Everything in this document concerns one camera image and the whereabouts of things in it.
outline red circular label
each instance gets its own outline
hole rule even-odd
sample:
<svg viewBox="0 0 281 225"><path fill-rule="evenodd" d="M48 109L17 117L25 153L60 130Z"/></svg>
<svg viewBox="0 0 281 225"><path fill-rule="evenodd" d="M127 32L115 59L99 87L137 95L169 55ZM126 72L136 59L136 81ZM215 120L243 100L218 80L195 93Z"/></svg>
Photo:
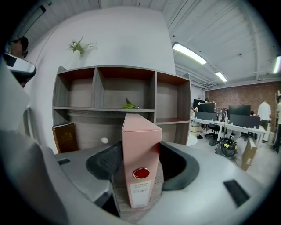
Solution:
<svg viewBox="0 0 281 225"><path fill-rule="evenodd" d="M146 168L139 168L139 169L135 170L133 173L134 177L138 178L138 179L146 178L149 176L149 174L150 174L150 172Z"/></svg>

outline pink box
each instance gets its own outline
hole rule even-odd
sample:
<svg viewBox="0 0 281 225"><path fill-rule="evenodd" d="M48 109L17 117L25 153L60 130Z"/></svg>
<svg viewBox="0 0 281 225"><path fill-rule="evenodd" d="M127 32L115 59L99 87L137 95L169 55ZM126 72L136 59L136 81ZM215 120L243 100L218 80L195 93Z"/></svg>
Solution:
<svg viewBox="0 0 281 225"><path fill-rule="evenodd" d="M162 129L139 114L126 114L122 129L126 185L132 208L147 206L159 161Z"/></svg>

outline brown book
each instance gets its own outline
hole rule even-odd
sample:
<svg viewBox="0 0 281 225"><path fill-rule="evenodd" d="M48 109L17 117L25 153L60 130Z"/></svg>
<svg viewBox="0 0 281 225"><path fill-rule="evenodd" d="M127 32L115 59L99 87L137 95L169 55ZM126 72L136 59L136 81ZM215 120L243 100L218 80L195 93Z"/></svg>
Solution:
<svg viewBox="0 0 281 225"><path fill-rule="evenodd" d="M73 123L53 126L54 141L58 153L78 151L78 145Z"/></svg>

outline white label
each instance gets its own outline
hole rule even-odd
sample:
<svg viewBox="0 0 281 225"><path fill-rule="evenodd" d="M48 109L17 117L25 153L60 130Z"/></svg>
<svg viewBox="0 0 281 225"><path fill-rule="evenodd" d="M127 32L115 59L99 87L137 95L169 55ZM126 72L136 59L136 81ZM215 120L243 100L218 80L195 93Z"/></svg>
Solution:
<svg viewBox="0 0 281 225"><path fill-rule="evenodd" d="M144 207L148 203L151 181L130 184L133 207Z"/></svg>
<svg viewBox="0 0 281 225"><path fill-rule="evenodd" d="M252 159L248 159L246 164L249 165L251 163Z"/></svg>

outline small plant on shelf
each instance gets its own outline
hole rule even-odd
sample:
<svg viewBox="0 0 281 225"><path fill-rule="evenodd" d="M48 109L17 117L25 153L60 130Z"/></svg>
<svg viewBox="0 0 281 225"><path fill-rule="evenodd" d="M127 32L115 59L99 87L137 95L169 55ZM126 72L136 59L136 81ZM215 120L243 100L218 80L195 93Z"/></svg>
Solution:
<svg viewBox="0 0 281 225"><path fill-rule="evenodd" d="M73 52L78 50L80 54L83 54L88 48L97 48L96 43L89 43L83 46L81 44L82 39L83 37L81 37L80 41L72 40L68 49L72 50Z"/></svg>
<svg viewBox="0 0 281 225"><path fill-rule="evenodd" d="M126 98L126 102L127 102L127 104L122 106L121 107L122 109L142 109L142 108L134 105L133 103L131 103L127 98Z"/></svg>

